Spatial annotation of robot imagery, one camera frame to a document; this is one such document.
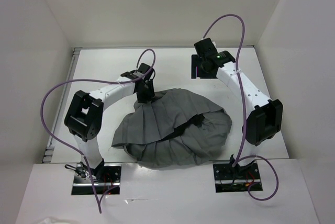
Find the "wall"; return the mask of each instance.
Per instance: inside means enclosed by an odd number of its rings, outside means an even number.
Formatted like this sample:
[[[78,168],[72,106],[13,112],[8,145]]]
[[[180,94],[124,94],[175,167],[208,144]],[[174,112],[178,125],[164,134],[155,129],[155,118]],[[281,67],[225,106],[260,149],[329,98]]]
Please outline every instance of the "wall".
[[[241,15],[245,45],[261,36],[279,0],[47,0],[72,46],[192,46],[212,21]],[[236,46],[239,22],[230,18],[211,31],[218,45]]]
[[[280,0],[256,45],[270,94],[284,104],[283,136],[300,158],[321,223],[333,223],[335,0]]]
[[[65,79],[71,48],[45,0],[0,0],[0,31],[0,222],[10,224],[48,140],[39,119],[41,99]],[[49,99],[49,125],[60,93]]]

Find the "gray garment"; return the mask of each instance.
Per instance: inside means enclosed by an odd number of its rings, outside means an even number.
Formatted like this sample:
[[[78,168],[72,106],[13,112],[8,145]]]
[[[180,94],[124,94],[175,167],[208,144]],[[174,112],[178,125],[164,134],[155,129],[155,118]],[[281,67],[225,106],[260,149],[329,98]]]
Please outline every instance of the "gray garment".
[[[212,160],[225,144],[231,119],[222,107],[185,89],[155,93],[158,100],[135,103],[116,129],[112,147],[123,147],[140,165],[159,168],[172,164],[200,165]],[[201,125],[191,124],[181,136],[162,140],[196,115]]]

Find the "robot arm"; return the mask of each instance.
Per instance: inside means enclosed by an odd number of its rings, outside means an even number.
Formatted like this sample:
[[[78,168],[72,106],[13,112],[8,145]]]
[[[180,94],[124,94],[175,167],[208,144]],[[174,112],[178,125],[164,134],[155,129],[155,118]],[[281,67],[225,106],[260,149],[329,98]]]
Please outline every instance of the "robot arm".
[[[228,52],[218,53],[210,38],[194,44],[197,55],[192,56],[192,78],[217,78],[225,83],[238,99],[241,99],[240,85],[235,67],[235,58]],[[241,157],[258,153],[259,145],[272,138],[281,129],[283,105],[277,99],[272,101],[263,94],[239,70],[242,79],[247,109],[247,134]],[[247,166],[253,159],[240,161],[240,166]]]
[[[126,72],[117,82],[131,81],[142,76],[150,66],[141,64],[138,70]],[[65,125],[76,139],[78,148],[85,154],[93,175],[99,177],[104,167],[97,135],[102,125],[103,112],[120,99],[137,93],[140,103],[146,103],[154,98],[153,80],[150,79],[154,69],[143,79],[135,83],[110,84],[95,91],[86,93],[78,91],[74,94],[65,117]]]

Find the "white surface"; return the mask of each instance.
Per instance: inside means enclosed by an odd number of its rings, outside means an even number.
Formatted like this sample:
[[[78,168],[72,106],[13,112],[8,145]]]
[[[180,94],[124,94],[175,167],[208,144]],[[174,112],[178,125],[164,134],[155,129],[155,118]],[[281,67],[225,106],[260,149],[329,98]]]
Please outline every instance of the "white surface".
[[[220,15],[245,19],[244,45],[256,44],[279,0],[47,0],[75,47],[191,46]],[[236,46],[240,24],[229,18],[210,35]]]
[[[227,49],[234,57],[237,49]],[[74,79],[101,79],[116,80],[120,74],[131,71],[136,67],[136,62],[143,49],[104,49],[104,50],[82,50],[73,75]],[[155,49],[157,60],[154,66],[156,77],[154,88],[162,91],[169,88],[185,88],[197,94],[203,95],[214,103],[222,106],[232,119],[232,130],[227,139],[226,146],[219,159],[228,160],[233,153],[238,151],[242,138],[242,105],[240,99],[219,80],[193,80],[191,79],[191,55],[194,49]],[[143,62],[151,64],[152,54],[148,52]],[[248,78],[265,94],[267,88],[253,48],[243,48],[240,55],[240,69]],[[60,114],[55,128],[56,136],[76,145],[68,128],[64,125],[64,118],[75,92],[94,91],[104,84],[97,83],[72,83],[68,100]],[[134,161],[123,149],[111,148],[112,139],[116,128],[122,119],[134,112],[133,104],[136,95],[126,97],[111,105],[103,115],[102,129],[98,135],[100,152],[106,162]],[[55,150],[52,163],[79,162],[80,155],[72,149],[53,141]],[[260,154],[266,158],[287,158],[287,151],[279,132],[273,139],[264,141],[261,145]]]
[[[270,93],[284,104],[288,151],[307,160],[303,174],[321,223],[335,220],[334,38],[335,0],[281,0],[256,46]]]
[[[249,223],[317,224],[296,160],[272,160],[280,178],[277,195],[265,202],[247,192],[215,193],[213,165],[150,170],[124,163],[120,195],[103,199],[100,215],[93,195],[71,196],[73,172],[62,164],[35,165],[16,224],[56,217],[70,223]],[[259,161],[266,197],[275,188],[270,167]]]
[[[0,0],[0,222],[14,223],[32,165],[48,135],[39,119],[44,93],[63,80],[69,44],[44,0]],[[52,124],[61,90],[50,97]]]

